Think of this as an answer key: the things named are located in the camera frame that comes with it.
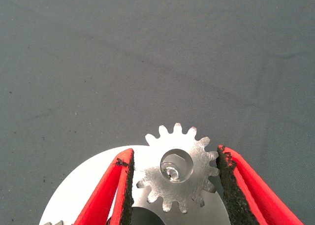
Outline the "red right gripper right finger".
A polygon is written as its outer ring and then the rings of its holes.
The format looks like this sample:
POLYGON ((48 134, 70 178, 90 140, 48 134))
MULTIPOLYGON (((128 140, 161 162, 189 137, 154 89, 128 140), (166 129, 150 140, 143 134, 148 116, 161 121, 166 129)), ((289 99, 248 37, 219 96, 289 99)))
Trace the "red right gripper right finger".
POLYGON ((301 225, 250 164, 236 151, 219 145, 217 166, 232 225, 301 225))

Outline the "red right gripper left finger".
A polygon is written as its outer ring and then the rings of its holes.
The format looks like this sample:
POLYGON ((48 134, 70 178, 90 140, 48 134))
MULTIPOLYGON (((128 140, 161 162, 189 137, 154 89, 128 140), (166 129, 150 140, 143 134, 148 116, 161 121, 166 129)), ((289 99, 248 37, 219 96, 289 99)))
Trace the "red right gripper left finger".
POLYGON ((76 225, 106 225, 111 207, 111 225, 130 225, 134 150, 126 149, 113 159, 78 215, 76 225))

